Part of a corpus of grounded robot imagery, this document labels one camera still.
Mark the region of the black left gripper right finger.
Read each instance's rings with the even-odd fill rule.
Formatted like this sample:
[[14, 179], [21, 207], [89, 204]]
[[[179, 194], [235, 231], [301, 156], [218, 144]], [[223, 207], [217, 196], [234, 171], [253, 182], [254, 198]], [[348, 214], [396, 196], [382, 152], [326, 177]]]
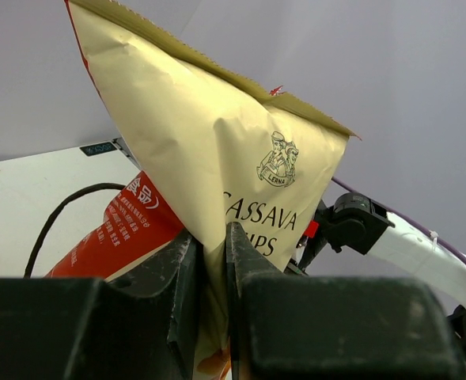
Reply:
[[286, 275], [226, 227], [235, 379], [465, 379], [430, 288], [408, 278]]

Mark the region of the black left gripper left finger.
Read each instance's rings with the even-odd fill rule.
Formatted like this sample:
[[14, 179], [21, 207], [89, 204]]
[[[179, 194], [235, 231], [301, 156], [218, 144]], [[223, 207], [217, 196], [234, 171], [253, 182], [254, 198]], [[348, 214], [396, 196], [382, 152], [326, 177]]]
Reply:
[[119, 278], [0, 278], [0, 379], [189, 379], [199, 245], [181, 232]]

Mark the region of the cassava chips bag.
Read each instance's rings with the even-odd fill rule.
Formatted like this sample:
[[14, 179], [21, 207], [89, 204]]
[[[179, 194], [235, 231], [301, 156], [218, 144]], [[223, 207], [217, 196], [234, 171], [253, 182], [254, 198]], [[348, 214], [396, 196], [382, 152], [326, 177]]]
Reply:
[[229, 362], [227, 225], [239, 222], [283, 270], [352, 132], [117, 2], [68, 1], [66, 9], [85, 68], [141, 170], [49, 274], [115, 279], [188, 231], [206, 268], [191, 377], [220, 379]]

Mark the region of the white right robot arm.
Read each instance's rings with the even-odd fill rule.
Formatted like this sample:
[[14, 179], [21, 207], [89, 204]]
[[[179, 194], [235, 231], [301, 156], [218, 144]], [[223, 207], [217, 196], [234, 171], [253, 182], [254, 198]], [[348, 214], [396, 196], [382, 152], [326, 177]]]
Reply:
[[466, 255], [434, 231], [358, 192], [333, 205], [319, 203], [297, 244], [286, 273], [304, 275], [317, 254], [330, 246], [394, 264], [458, 302], [448, 320], [466, 358]]

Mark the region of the blue table label left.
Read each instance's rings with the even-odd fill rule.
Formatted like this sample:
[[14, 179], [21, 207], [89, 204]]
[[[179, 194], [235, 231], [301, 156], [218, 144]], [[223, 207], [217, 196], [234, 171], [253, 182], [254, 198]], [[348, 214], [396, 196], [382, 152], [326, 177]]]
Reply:
[[98, 154], [105, 154], [117, 150], [113, 142], [99, 142], [92, 145], [80, 146], [79, 149], [87, 156], [92, 157]]

